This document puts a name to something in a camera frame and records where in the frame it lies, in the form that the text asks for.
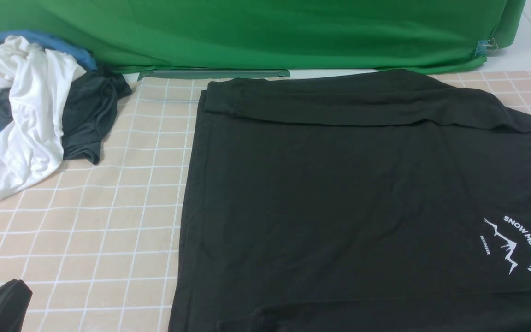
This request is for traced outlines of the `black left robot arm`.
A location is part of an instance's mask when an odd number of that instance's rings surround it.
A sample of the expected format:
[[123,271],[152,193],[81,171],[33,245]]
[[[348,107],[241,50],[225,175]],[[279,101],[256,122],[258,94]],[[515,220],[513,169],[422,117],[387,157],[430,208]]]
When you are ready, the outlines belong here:
[[32,298],[32,290],[20,279],[0,286],[0,332],[20,332]]

